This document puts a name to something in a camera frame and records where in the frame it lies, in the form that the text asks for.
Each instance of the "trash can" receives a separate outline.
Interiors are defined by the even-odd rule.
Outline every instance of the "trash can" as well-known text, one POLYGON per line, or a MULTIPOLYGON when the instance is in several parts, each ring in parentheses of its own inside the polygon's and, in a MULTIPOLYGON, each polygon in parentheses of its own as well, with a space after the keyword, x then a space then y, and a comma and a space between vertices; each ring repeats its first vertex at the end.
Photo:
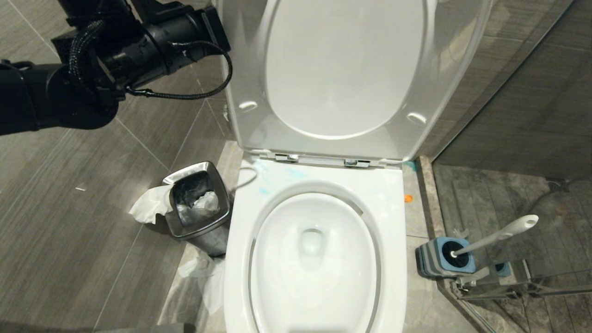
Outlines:
POLYGON ((173 211, 165 215, 174 238, 187 241, 211 257, 226 253, 232 204, 226 186, 212 162, 188 166, 168 175, 164 184, 173 184, 169 199, 173 211), (218 209, 204 210, 201 200, 218 199, 218 209))

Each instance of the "robotic arm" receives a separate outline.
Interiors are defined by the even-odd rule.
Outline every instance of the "robotic arm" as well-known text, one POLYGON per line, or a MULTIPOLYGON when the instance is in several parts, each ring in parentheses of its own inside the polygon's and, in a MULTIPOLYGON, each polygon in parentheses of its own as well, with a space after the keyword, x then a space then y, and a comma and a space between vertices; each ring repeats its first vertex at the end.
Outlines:
POLYGON ((0 61, 0 135, 48 127, 96 129, 116 115, 126 93, 196 100, 222 91, 232 76, 230 45, 214 7, 180 2, 58 0, 76 30, 52 40, 62 63, 0 61), (137 88, 208 55, 223 55, 226 80, 203 94, 137 88))

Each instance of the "blue stain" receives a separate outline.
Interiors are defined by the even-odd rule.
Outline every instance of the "blue stain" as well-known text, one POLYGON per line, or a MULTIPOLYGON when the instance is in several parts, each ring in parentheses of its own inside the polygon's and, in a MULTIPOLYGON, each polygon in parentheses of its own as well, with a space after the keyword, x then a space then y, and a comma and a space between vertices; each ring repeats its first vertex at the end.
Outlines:
POLYGON ((304 172, 300 171, 300 170, 294 170, 294 169, 288 169, 288 172, 290 174, 292 174, 292 176, 296 177, 296 178, 304 178, 304 177, 308 177, 307 174, 305 174, 304 172))
POLYGON ((407 165, 408 167, 411 168, 411 170, 413 170, 413 172, 417 172, 417 168, 415 167, 415 162, 413 161, 407 161, 407 162, 403 162, 404 165, 407 165))

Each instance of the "toilet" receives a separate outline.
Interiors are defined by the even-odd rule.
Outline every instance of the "toilet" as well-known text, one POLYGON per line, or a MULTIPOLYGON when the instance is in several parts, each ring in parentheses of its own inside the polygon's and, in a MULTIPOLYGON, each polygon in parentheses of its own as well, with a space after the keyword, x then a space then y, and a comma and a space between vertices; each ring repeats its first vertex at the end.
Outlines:
MULTIPOLYGON (((229 333, 403 330, 402 163, 457 87, 490 0, 218 0, 245 154, 229 333)), ((223 62, 224 74, 228 67, 223 62)))

